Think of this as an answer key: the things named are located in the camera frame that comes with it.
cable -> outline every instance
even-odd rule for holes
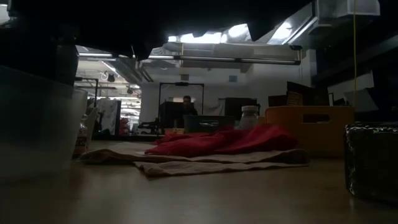
[[[357,63],[356,63],[356,0],[354,0],[354,13],[353,13],[353,24],[354,24],[354,108],[356,106],[356,77],[357,77]]]

desk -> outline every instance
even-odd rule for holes
[[[398,208],[345,190],[343,161],[147,179],[77,162],[58,177],[0,186],[0,223],[398,223]]]

red blanket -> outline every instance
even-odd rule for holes
[[[285,129],[263,124],[251,130],[228,130],[213,134],[166,135],[146,154],[195,157],[209,154],[237,154],[253,151],[289,150],[296,138]]]

orange plastic box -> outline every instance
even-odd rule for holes
[[[266,109],[266,123],[296,135],[312,157],[343,157],[345,126],[354,122],[349,106],[276,106]]]

